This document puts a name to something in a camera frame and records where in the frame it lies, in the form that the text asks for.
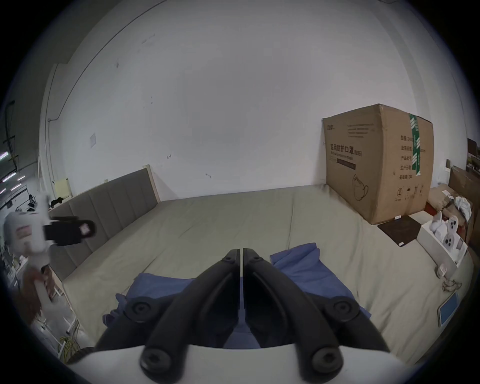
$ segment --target green tape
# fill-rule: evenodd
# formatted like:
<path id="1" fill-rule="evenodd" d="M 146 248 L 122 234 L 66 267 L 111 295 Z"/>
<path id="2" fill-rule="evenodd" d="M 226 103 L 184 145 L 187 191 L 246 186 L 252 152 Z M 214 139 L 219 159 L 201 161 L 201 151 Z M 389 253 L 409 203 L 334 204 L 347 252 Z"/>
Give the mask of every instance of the green tape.
<path id="1" fill-rule="evenodd" d="M 416 176 L 420 176 L 420 132 L 417 116 L 410 115 L 410 126 L 412 127 L 412 169 L 417 172 Z"/>

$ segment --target wall outlet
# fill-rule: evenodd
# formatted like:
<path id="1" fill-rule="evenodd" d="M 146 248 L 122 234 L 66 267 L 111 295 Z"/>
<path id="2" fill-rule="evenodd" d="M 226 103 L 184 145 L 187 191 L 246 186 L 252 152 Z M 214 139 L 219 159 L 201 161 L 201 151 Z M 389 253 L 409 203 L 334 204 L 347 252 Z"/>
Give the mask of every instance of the wall outlet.
<path id="1" fill-rule="evenodd" d="M 90 136 L 90 148 L 92 148 L 96 144 L 96 137 L 95 134 Z"/>

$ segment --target blue cloth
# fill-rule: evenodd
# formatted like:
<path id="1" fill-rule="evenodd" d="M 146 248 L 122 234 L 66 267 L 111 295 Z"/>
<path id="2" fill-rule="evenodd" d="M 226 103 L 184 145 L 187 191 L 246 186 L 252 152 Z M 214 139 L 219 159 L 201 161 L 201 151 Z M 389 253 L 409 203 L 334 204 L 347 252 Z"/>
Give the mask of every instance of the blue cloth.
<path id="1" fill-rule="evenodd" d="M 275 268 L 287 275 L 304 292 L 332 298 L 347 296 L 355 299 L 350 290 L 320 261 L 320 250 L 315 243 L 299 245 L 298 247 L 275 253 L 270 256 Z M 176 279 L 172 277 L 155 276 L 140 273 L 134 280 L 126 296 L 116 294 L 119 302 L 117 309 L 103 316 L 103 323 L 109 326 L 122 313 L 129 299 L 147 296 L 153 299 L 182 292 L 193 279 Z M 370 318 L 370 313 L 360 307 Z M 239 323 L 228 338 L 224 348 L 250 349 L 259 348 L 255 337 L 245 323 L 243 308 L 243 280 L 240 279 L 240 310 Z"/>
<path id="2" fill-rule="evenodd" d="M 347 296 L 355 300 L 352 292 L 320 261 L 320 250 L 316 243 L 275 253 L 270 256 L 275 268 L 286 274 L 303 292 L 332 298 Z M 371 314 L 364 308 L 361 311 L 370 319 Z"/>

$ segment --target gray headboard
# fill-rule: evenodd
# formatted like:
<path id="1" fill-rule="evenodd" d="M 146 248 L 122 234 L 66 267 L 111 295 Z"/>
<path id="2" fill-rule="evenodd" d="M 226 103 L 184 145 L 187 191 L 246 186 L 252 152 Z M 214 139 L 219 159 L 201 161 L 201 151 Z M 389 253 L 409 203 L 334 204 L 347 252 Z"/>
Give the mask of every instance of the gray headboard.
<path id="1" fill-rule="evenodd" d="M 101 184 L 53 208 L 55 216 L 77 216 L 96 224 L 96 235 L 80 244 L 50 247 L 50 266 L 64 280 L 93 252 L 133 221 L 154 208 L 158 201 L 149 166 Z"/>

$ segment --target mattress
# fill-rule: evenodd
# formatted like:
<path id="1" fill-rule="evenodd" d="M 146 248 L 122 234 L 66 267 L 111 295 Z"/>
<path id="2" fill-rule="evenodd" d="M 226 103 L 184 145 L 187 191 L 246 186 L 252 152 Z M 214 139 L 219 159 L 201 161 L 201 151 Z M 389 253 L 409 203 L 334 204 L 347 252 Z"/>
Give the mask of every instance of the mattress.
<path id="1" fill-rule="evenodd" d="M 425 212 L 412 215 L 420 223 Z M 320 260 L 372 314 L 393 354 L 415 363 L 443 328 L 438 307 L 449 297 L 435 263 L 415 240 L 398 247 L 327 185 L 166 201 L 131 223 L 64 282 L 78 319 L 97 341 L 102 315 L 117 307 L 141 272 L 192 278 L 234 248 L 269 255 L 317 243 Z M 463 298 L 473 273 L 467 255 L 453 279 Z"/>

